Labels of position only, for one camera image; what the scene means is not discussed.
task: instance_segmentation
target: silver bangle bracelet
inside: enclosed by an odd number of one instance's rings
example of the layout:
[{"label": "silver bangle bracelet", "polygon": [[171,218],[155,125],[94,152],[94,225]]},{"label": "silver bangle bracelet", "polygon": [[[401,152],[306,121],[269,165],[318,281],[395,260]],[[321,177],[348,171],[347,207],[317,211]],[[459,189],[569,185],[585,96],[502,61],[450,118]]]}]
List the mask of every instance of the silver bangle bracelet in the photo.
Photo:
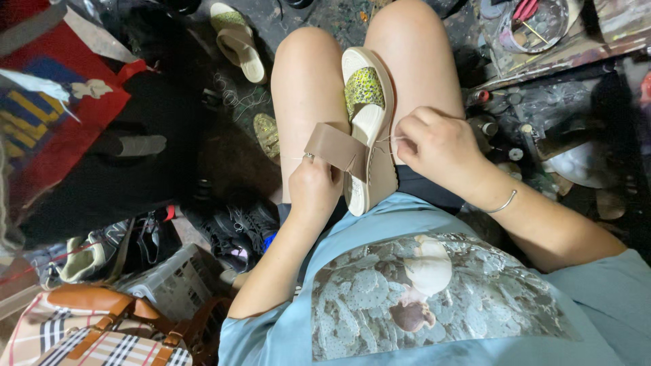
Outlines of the silver bangle bracelet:
[{"label": "silver bangle bracelet", "polygon": [[483,211],[483,212],[485,212],[485,213],[487,213],[487,214],[494,214],[494,213],[496,213],[497,211],[500,211],[500,210],[502,210],[504,207],[508,206],[508,204],[511,203],[511,201],[513,201],[513,197],[516,196],[516,193],[517,193],[517,192],[518,192],[518,191],[513,190],[513,192],[511,192],[511,197],[508,198],[508,201],[504,204],[504,206],[498,208],[497,210],[484,211],[484,210],[482,210],[481,208],[480,208],[480,210]]}]

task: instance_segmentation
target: needle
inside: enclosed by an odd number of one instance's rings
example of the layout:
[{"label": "needle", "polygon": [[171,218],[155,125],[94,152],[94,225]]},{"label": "needle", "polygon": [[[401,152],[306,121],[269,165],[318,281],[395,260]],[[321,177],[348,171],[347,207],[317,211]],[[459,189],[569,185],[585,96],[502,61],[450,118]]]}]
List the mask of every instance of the needle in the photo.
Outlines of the needle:
[{"label": "needle", "polygon": [[542,36],[539,35],[538,32],[534,31],[532,27],[529,27],[529,24],[527,24],[526,21],[522,21],[522,24],[526,25],[527,28],[529,28],[529,30],[532,31],[533,34],[535,34],[536,36],[538,36],[538,38],[542,39],[543,42],[545,42],[546,44],[549,44],[549,42],[547,42],[547,40],[546,40],[545,38],[542,38]]}]

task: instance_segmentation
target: plastic crate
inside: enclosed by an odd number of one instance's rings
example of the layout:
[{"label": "plastic crate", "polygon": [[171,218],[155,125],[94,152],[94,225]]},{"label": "plastic crate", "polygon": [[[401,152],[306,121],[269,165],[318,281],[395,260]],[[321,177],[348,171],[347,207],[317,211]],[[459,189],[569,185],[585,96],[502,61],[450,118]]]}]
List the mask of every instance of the plastic crate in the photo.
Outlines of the plastic crate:
[{"label": "plastic crate", "polygon": [[117,288],[149,299],[166,317],[178,322],[192,319],[204,302],[213,296],[210,278],[199,249],[190,244],[156,267],[117,284]]}]

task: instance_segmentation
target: slide sandal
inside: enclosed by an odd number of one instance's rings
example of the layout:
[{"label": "slide sandal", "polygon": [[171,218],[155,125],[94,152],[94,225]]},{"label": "slide sandal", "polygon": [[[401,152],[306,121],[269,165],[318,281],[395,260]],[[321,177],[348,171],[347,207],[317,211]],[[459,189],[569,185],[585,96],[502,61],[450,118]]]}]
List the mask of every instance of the slide sandal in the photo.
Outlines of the slide sandal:
[{"label": "slide sandal", "polygon": [[352,47],[341,60],[351,135],[318,123],[305,152],[346,171],[344,196],[348,210],[361,216],[398,189],[390,155],[393,86],[373,53]]},{"label": "slide sandal", "polygon": [[253,42],[253,31],[244,17],[226,4],[214,3],[210,7],[210,24],[217,31],[217,47],[226,58],[241,67],[251,83],[266,83],[267,75]]}]

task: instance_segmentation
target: person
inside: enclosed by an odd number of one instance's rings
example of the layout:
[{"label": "person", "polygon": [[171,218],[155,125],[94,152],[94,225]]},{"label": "person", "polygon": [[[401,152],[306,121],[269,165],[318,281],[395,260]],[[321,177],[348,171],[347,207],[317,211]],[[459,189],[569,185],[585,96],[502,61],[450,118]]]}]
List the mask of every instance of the person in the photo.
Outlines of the person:
[{"label": "person", "polygon": [[[342,172],[303,149],[318,122],[350,133],[342,52],[321,29],[291,33],[271,79],[280,211],[291,209],[232,303],[219,364],[651,364],[651,269],[609,232],[480,153],[434,11],[420,0],[387,5],[364,47],[395,86],[391,135],[401,189],[324,230]],[[508,201],[490,216],[536,269],[446,212],[459,200],[487,211]]]}]

